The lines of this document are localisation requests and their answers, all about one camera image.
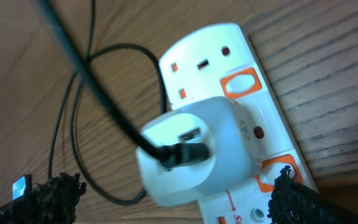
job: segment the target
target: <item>wooden surface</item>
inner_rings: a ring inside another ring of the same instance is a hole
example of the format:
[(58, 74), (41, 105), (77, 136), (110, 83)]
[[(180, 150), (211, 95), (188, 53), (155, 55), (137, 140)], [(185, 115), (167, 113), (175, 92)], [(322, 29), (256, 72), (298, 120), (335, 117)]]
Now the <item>wooden surface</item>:
[[(358, 213), (358, 1), (96, 2), (93, 50), (132, 42), (160, 57), (200, 27), (238, 23), (255, 45), (321, 193)], [(90, 0), (56, 3), (84, 48)], [(120, 50), (96, 59), (93, 68), (137, 127), (158, 116), (157, 76), (143, 55)], [(0, 0), (0, 206), (10, 201), (11, 185), (22, 174), (31, 173), (34, 183), (47, 180), (53, 127), (72, 71), (33, 2)], [(68, 115), (54, 175), (79, 171), (68, 141)], [(97, 183), (113, 195), (133, 197), (141, 186), (135, 146), (87, 91), (77, 132)], [(119, 207), (92, 189), (81, 198), (77, 215), (83, 223), (201, 223), (195, 203), (158, 208), (147, 197)]]

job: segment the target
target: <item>white plug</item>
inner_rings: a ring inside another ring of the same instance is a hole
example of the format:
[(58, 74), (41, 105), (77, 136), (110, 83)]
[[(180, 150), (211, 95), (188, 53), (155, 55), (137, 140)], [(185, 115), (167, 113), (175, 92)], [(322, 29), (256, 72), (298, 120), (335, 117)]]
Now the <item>white plug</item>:
[(243, 106), (221, 96), (159, 116), (142, 131), (152, 144), (204, 143), (211, 156), (198, 164), (166, 170), (138, 148), (146, 191), (160, 206), (173, 206), (216, 194), (257, 175), (261, 159), (253, 127)]

